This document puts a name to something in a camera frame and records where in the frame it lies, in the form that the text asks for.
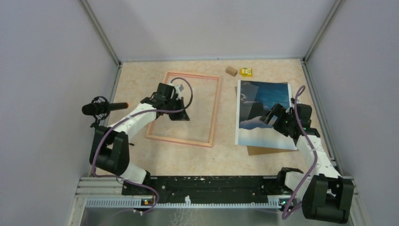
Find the wooden picture frame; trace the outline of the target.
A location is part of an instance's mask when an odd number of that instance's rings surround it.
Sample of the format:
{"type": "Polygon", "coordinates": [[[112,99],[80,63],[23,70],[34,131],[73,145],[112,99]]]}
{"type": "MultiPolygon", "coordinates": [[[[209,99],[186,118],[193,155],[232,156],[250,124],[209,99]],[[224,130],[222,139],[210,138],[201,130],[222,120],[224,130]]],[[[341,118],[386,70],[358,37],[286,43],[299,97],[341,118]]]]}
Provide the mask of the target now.
{"type": "Polygon", "coordinates": [[[160,117],[147,127],[145,137],[164,142],[200,147],[212,147],[216,126],[216,117],[222,87],[220,76],[198,73],[166,72],[163,82],[183,85],[184,105],[188,105],[191,92],[193,100],[185,109],[189,121],[171,121],[168,116],[160,117]]]}

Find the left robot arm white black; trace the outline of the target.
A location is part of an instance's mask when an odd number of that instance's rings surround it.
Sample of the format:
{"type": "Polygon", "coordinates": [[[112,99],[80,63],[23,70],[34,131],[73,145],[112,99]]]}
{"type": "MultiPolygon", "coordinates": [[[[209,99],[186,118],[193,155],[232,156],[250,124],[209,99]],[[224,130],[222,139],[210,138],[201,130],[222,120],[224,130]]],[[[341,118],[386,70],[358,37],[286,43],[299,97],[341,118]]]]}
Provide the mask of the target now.
{"type": "Polygon", "coordinates": [[[130,140],[144,126],[167,114],[172,121],[189,121],[184,103],[182,84],[159,83],[157,91],[141,100],[127,116],[109,127],[97,126],[91,148],[89,163],[94,173],[97,168],[133,182],[133,189],[139,194],[150,191],[150,173],[131,162],[130,140]]]}

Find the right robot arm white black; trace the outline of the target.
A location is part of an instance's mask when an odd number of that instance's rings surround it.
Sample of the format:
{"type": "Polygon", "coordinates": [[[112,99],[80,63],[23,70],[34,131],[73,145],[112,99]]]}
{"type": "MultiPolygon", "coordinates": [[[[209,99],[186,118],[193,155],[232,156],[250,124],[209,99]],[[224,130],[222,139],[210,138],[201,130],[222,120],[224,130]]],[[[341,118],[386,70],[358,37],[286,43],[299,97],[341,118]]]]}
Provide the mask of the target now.
{"type": "Polygon", "coordinates": [[[355,186],[332,165],[318,130],[311,127],[311,113],[309,105],[295,104],[286,109],[275,104],[260,118],[261,122],[293,139],[309,167],[307,172],[294,168],[280,170],[277,190],[282,194],[292,191],[283,203],[282,219],[301,210],[306,219],[345,224],[349,220],[355,186]]]}

